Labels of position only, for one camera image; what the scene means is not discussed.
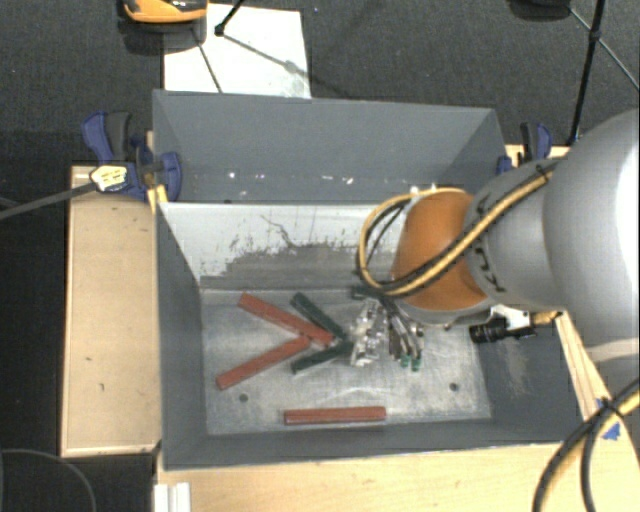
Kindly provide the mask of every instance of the wooden block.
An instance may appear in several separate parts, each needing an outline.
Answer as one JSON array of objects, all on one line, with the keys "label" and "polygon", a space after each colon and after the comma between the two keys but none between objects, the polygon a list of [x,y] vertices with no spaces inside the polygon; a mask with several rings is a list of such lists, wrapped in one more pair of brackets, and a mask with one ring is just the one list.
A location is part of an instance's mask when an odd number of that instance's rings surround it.
[{"label": "wooden block", "polygon": [[[527,512],[557,444],[371,457],[270,466],[165,472],[158,480],[191,484],[193,512]],[[638,463],[628,443],[594,453],[598,512],[635,510]],[[584,510],[579,458],[568,461],[544,512]]]},{"label": "wooden block", "polygon": [[[568,146],[553,146],[549,158],[562,158],[569,152]],[[517,144],[507,144],[507,156],[513,161],[513,166],[518,166],[518,153],[524,153],[524,148]]]},{"label": "wooden block", "polygon": [[291,409],[284,412],[285,425],[320,425],[384,421],[384,407],[340,407],[334,409]]},{"label": "wooden block", "polygon": [[[72,186],[93,167],[75,167]],[[161,437],[154,223],[148,206],[71,201],[60,453],[148,452]]]},{"label": "wooden block", "polygon": [[333,341],[333,334],[330,332],[248,293],[242,294],[238,307],[290,332],[311,338],[311,341],[323,347],[328,347]]},{"label": "wooden block", "polygon": [[247,361],[240,366],[237,366],[233,370],[229,370],[226,373],[218,375],[216,377],[216,385],[220,389],[227,389],[231,386],[242,382],[243,380],[253,377],[257,373],[278,364],[285,359],[302,352],[309,348],[309,338],[306,336],[300,336],[295,340],[288,341],[279,347],[270,350],[269,352],[262,354],[251,361]]}]

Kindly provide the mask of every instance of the black carpet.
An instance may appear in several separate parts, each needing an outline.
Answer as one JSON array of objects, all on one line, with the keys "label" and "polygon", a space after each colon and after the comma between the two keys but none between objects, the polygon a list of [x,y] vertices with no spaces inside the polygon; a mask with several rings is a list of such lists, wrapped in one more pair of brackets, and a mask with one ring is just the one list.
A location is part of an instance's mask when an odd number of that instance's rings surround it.
[{"label": "black carpet", "polygon": [[[588,20],[594,4],[573,2]],[[247,5],[302,11],[313,96],[492,107],[507,142],[520,140],[525,120],[545,123],[558,143],[569,135],[587,45],[573,18],[526,22],[504,0]],[[122,25],[117,6],[0,2],[0,197],[28,201],[64,189],[71,165],[93,158],[79,125],[95,110],[131,112],[132,131],[151,127],[159,39]],[[639,25],[637,0],[608,3],[604,38],[636,79]],[[637,92],[599,49],[583,128],[637,106]],[[0,222],[3,448],[57,451],[64,287],[65,207]],[[88,510],[66,468],[28,456],[7,456],[5,465],[5,511]],[[101,512],[150,509],[149,457],[81,466]]]}]

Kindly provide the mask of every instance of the cable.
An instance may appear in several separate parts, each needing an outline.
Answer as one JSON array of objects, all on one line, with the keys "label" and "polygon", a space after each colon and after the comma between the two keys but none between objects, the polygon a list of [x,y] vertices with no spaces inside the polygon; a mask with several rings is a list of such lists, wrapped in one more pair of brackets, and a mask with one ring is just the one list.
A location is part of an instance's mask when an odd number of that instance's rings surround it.
[{"label": "cable", "polygon": [[405,205],[402,204],[402,205],[397,205],[396,207],[390,209],[390,212],[395,210],[395,213],[391,216],[391,218],[387,221],[387,223],[382,227],[382,229],[380,230],[380,233],[378,234],[376,239],[373,241],[373,245],[371,246],[371,251],[369,252],[369,256],[367,257],[367,265],[369,265],[369,263],[371,263],[371,259],[373,258],[373,254],[375,253],[376,249],[378,248],[378,245],[380,245],[380,242],[382,241],[382,238],[384,237],[384,234],[393,225],[393,223],[398,218],[398,216],[402,213],[402,210],[404,209],[404,207],[405,207]]},{"label": "cable", "polygon": [[589,435],[592,431],[596,431],[594,435],[597,437],[597,433],[601,430],[601,428],[598,428],[598,426],[607,427],[611,416],[613,416],[614,414],[614,410],[618,409],[622,414],[626,415],[629,414],[633,409],[638,407],[638,399],[640,396],[638,392],[639,384],[640,381],[638,379],[635,379],[633,382],[631,382],[616,398],[614,398],[610,402],[609,406],[601,407],[595,414],[581,423],[580,426],[575,429],[569,435],[569,437],[567,437],[564,443],[562,443],[560,448],[558,448],[556,453],[548,462],[547,467],[540,477],[533,499],[533,512],[542,511],[544,498],[557,470],[560,468],[569,454],[571,454],[578,446],[578,444],[585,438],[585,436]]},{"label": "cable", "polygon": [[377,217],[379,215],[387,215],[391,208],[396,207],[398,204],[406,204],[408,200],[415,197],[428,197],[436,193],[463,191],[457,188],[445,187],[439,189],[428,189],[418,192],[417,194],[404,194],[388,199],[369,214],[360,233],[360,240],[356,253],[356,270],[360,275],[360,278],[372,288],[375,288],[381,291],[384,295],[390,297],[411,295],[418,289],[429,286],[442,277],[449,268],[455,264],[456,260],[460,258],[492,224],[498,222],[502,214],[536,190],[546,185],[552,176],[552,169],[555,165],[556,162],[544,168],[538,166],[536,174],[528,177],[498,199],[482,217],[474,219],[469,227],[466,228],[465,231],[456,240],[454,240],[454,242],[452,242],[436,257],[425,262],[423,265],[409,272],[405,276],[391,281],[378,281],[369,273],[366,260],[371,226],[377,220]]},{"label": "cable", "polygon": [[89,192],[95,192],[95,191],[96,191],[95,183],[93,182],[86,183],[84,185],[80,185],[79,187],[72,188],[71,190],[58,192],[57,194],[43,197],[42,199],[36,199],[35,201],[31,201],[25,204],[20,204],[18,206],[14,206],[13,208],[9,208],[8,210],[0,211],[0,220],[8,219],[9,217],[13,217],[14,215],[20,215],[21,213],[27,213],[32,210],[37,210],[38,208],[42,208],[44,206],[49,206],[52,204],[60,203],[62,201],[67,201],[74,197],[78,197],[83,194],[87,194]]},{"label": "cable", "polygon": [[[82,482],[82,485],[84,485],[85,489],[87,490],[87,494],[89,495],[89,500],[91,501],[91,511],[92,512],[97,512],[98,511],[98,506],[96,504],[96,495],[93,492],[93,487],[91,487],[91,483],[89,483],[89,480],[87,479],[87,477],[84,475],[84,473],[82,471],[80,471],[75,465],[71,464],[71,462],[64,460],[61,457],[58,457],[57,455],[51,455],[50,453],[45,453],[45,452],[41,452],[38,450],[28,450],[28,449],[10,449],[10,450],[3,450],[0,451],[0,457],[2,456],[2,453],[4,453],[5,455],[7,454],[11,454],[11,455],[31,455],[31,456],[35,456],[35,457],[42,457],[44,459],[48,459],[51,460],[53,462],[56,462],[58,464],[61,464],[67,468],[69,468],[73,474],[75,474],[80,481]],[[1,465],[2,459],[0,458],[0,477],[2,476],[2,472],[1,472]],[[2,501],[0,501],[0,512],[2,512]]]},{"label": "cable", "polygon": [[640,400],[640,391],[638,390],[639,381],[629,384],[623,389],[616,400],[605,401],[601,408],[607,414],[601,414],[596,420],[593,429],[587,436],[584,448],[582,450],[582,461],[580,462],[580,488],[582,490],[582,500],[588,512],[595,512],[596,508],[591,493],[591,455],[599,433],[608,430],[605,424],[609,422],[615,415],[626,416],[633,409],[638,407]]},{"label": "cable", "polygon": [[222,88],[220,87],[220,82],[218,82],[218,79],[216,78],[216,75],[213,72],[213,68],[211,67],[211,63],[209,62],[209,59],[207,58],[207,54],[205,53],[204,48],[202,47],[202,43],[200,42],[200,40],[196,36],[196,33],[193,30],[193,28],[191,29],[191,35],[193,36],[193,40],[198,45],[198,49],[200,50],[200,54],[202,55],[202,58],[204,59],[204,63],[207,65],[207,69],[209,70],[209,75],[211,75],[211,79],[213,80],[213,83],[216,86],[216,89],[218,90],[219,93],[222,93]]},{"label": "cable", "polygon": [[[580,22],[580,24],[584,28],[586,28],[589,31],[591,30],[591,26],[584,20],[584,18],[582,18],[582,16],[580,16],[576,11],[571,9],[571,7],[569,7],[569,12],[575,19],[577,19]],[[627,67],[622,63],[622,61],[618,58],[618,56],[614,53],[614,51],[609,47],[609,45],[603,39],[598,39],[598,44],[604,49],[604,51],[606,51],[609,54],[609,57],[613,59],[613,62],[616,63],[618,68],[620,68],[620,71],[624,73],[624,75],[629,79],[629,81],[635,87],[635,89],[638,92],[640,92],[640,85],[638,85],[638,82],[636,81],[635,78],[633,78],[633,75],[631,74],[629,69],[627,69]]]}]

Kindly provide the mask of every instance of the yellow cable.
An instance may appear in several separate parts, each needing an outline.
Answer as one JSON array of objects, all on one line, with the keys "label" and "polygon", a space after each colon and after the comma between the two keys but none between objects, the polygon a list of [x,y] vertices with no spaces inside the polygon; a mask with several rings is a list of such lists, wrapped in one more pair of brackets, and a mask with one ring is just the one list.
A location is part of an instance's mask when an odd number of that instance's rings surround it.
[{"label": "yellow cable", "polygon": [[[386,291],[385,294],[389,296],[404,295],[407,293],[411,293],[416,289],[420,288],[424,283],[426,283],[427,281],[429,281],[430,279],[438,275],[440,272],[442,272],[444,269],[446,269],[447,266],[449,266],[452,261],[454,261],[465,250],[467,250],[467,248],[491,225],[491,223],[493,223],[495,219],[497,219],[500,215],[502,215],[508,208],[510,208],[513,204],[517,203],[521,199],[527,197],[529,194],[532,194],[539,188],[543,187],[549,181],[549,178],[551,177],[552,174],[553,174],[552,171],[546,171],[544,173],[541,173],[539,177],[533,179],[529,183],[516,189],[507,197],[500,200],[491,209],[491,211],[485,217],[483,217],[480,220],[480,222],[478,222],[478,224],[471,231],[469,231],[469,233],[467,233],[460,240],[460,242],[458,242],[458,244],[456,244],[455,247],[453,247],[447,254],[442,256],[442,258],[440,258],[438,263],[436,263],[433,267],[431,267],[427,272],[425,272],[421,276],[418,276],[416,279],[414,279],[410,283],[400,288]],[[432,195],[433,193],[451,192],[451,191],[462,192],[462,190],[460,189],[441,188],[441,189],[434,189],[434,190],[425,190],[418,194],[405,194],[402,196],[397,196],[395,198],[391,198],[385,201],[384,203],[382,203],[369,215],[369,217],[367,217],[367,220],[365,221],[363,230],[360,235],[360,245],[359,245],[359,251],[358,251],[360,271],[363,279],[367,282],[367,284],[369,284],[374,288],[382,288],[383,286],[382,283],[376,281],[369,273],[368,269],[366,268],[366,256],[365,256],[366,232],[368,230],[369,224],[380,213],[380,211],[386,208],[389,208],[391,206],[394,206],[401,201],[411,199],[412,197],[417,197],[417,196],[427,197],[429,195]]]},{"label": "yellow cable", "polygon": [[458,192],[464,193],[464,190],[460,188],[453,187],[442,187],[442,188],[430,188],[426,190],[420,190],[418,192],[410,192],[409,194],[401,194],[391,199],[387,199],[385,202],[376,206],[373,211],[368,215],[365,219],[364,224],[362,225],[362,230],[360,231],[360,240],[358,243],[358,264],[360,266],[360,271],[362,273],[362,277],[364,280],[374,288],[380,288],[382,285],[378,283],[369,273],[367,269],[367,231],[369,230],[369,226],[375,220],[375,218],[383,211],[396,206],[403,201],[410,201],[416,197],[428,197],[435,194],[440,194],[443,192]]}]

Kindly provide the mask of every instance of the scratch mark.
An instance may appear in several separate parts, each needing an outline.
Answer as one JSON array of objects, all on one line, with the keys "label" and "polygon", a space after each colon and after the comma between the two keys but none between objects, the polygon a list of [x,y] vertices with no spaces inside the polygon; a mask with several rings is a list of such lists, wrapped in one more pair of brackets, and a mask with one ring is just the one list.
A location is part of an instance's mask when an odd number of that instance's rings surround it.
[{"label": "scratch mark", "polygon": [[309,241],[312,240],[312,236],[313,236],[313,228],[315,228],[316,226],[316,214],[318,213],[318,210],[316,210],[315,208],[313,209],[313,218],[311,219],[311,228],[309,229]]},{"label": "scratch mark", "polygon": [[270,219],[267,219],[264,215],[261,215],[260,217],[262,217],[262,219],[269,224],[270,226],[273,226],[275,228],[278,229],[280,236],[282,237],[282,240],[284,240],[284,243],[286,244],[286,246],[289,249],[297,249],[298,246],[296,244],[293,243],[293,241],[291,240],[291,237],[289,236],[289,233],[287,232],[287,230],[284,228],[284,226],[282,224],[278,224],[277,222],[273,222]]}]

